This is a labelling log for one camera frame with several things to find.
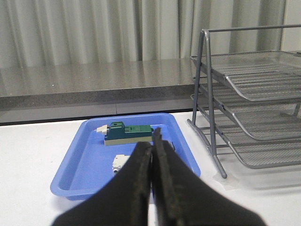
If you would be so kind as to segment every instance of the wire mesh tray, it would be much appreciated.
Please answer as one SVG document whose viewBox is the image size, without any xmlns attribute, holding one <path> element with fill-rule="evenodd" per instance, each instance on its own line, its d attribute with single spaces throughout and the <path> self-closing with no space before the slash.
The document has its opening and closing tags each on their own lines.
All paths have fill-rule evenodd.
<svg viewBox="0 0 301 226">
<path fill-rule="evenodd" d="M 197 57 L 191 58 L 197 63 Z M 213 78 L 250 101 L 301 97 L 301 57 L 283 51 L 212 55 Z M 206 72 L 206 57 L 202 56 Z"/>
<path fill-rule="evenodd" d="M 240 127 L 218 127 L 219 134 L 247 167 L 262 169 L 301 164 L 301 139 L 260 142 Z"/>
<path fill-rule="evenodd" d="M 206 87 L 200 89 L 206 95 Z M 214 100 L 224 113 L 215 117 L 219 126 L 239 126 L 260 141 L 301 137 L 301 100 L 251 102 L 219 83 L 214 84 Z"/>
</svg>

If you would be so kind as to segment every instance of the white table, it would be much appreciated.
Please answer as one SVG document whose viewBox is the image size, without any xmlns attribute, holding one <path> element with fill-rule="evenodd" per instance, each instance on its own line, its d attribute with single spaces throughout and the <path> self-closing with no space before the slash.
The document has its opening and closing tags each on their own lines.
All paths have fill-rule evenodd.
<svg viewBox="0 0 301 226">
<path fill-rule="evenodd" d="M 173 115 L 200 166 L 203 181 L 259 213 L 269 226 L 301 225 L 301 166 L 254 170 L 244 167 L 233 154 L 225 154 L 220 160 L 228 179 L 222 179 L 205 145 L 186 122 L 191 113 Z M 201 115 L 197 121 L 208 125 Z M 0 127 L 0 225 L 50 225 L 57 215 L 81 202 L 57 197 L 49 186 L 82 122 Z M 150 205 L 150 225 L 155 225 L 153 212 L 154 205 Z"/>
</svg>

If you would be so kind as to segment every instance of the gray countertop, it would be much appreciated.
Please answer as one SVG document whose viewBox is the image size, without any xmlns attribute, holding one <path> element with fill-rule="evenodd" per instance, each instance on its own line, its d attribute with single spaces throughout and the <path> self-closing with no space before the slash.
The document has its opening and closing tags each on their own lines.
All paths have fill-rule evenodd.
<svg viewBox="0 0 301 226">
<path fill-rule="evenodd" d="M 158 101 L 163 101 L 160 107 L 145 106 L 142 112 L 187 108 L 191 102 L 178 107 L 166 102 L 189 99 L 194 73 L 189 59 L 0 69 L 0 122 L 140 112 L 133 107 Z M 139 104 L 118 112 L 118 104 L 133 103 Z M 97 112 L 74 113 L 74 107 L 87 105 L 102 107 Z M 73 107 L 69 116 L 54 112 L 66 107 Z M 37 109 L 51 109 L 53 116 L 28 116 Z M 16 112 L 19 116 L 11 119 Z"/>
</svg>

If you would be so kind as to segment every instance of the white curtain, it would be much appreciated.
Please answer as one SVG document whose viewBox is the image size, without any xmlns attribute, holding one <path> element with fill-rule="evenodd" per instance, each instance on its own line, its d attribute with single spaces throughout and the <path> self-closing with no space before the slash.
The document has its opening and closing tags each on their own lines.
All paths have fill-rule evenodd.
<svg viewBox="0 0 301 226">
<path fill-rule="evenodd" d="M 282 24 L 285 0 L 0 0 L 0 68 L 184 58 L 202 28 Z M 213 53 L 279 49 L 281 31 L 219 33 Z"/>
<path fill-rule="evenodd" d="M 285 4 L 285 24 L 301 24 L 301 0 L 289 0 Z M 301 29 L 284 29 L 281 50 L 301 52 Z"/>
</svg>

